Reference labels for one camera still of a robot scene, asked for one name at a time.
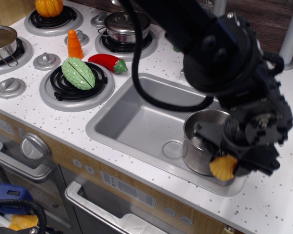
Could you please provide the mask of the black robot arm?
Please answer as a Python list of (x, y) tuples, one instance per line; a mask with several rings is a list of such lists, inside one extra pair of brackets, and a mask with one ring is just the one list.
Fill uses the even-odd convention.
[(199, 104), (176, 106), (156, 100), (142, 88), (142, 30), (131, 2), (121, 1), (136, 33), (132, 79), (137, 92), (154, 106), (189, 112), (185, 135), (203, 144), (204, 154), (185, 156), (186, 164), (198, 172), (206, 168), (220, 180), (252, 171), (271, 175), (280, 166), (274, 144), (283, 144), (293, 126), (291, 109), (275, 79), (284, 69), (283, 59), (261, 50), (250, 22), (242, 16), (217, 17), (195, 0), (137, 3), (184, 54), (187, 81), (205, 94)]

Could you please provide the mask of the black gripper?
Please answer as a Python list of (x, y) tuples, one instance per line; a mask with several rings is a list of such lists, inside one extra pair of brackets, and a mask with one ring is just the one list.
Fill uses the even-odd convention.
[(195, 76), (193, 87), (208, 98), (216, 97), (229, 114), (223, 124), (196, 129), (211, 161), (231, 155), (237, 159), (235, 176), (261, 171), (271, 176), (279, 169), (275, 143), (283, 144), (293, 126), (288, 103), (281, 95), (276, 70), (253, 70), (237, 77)]

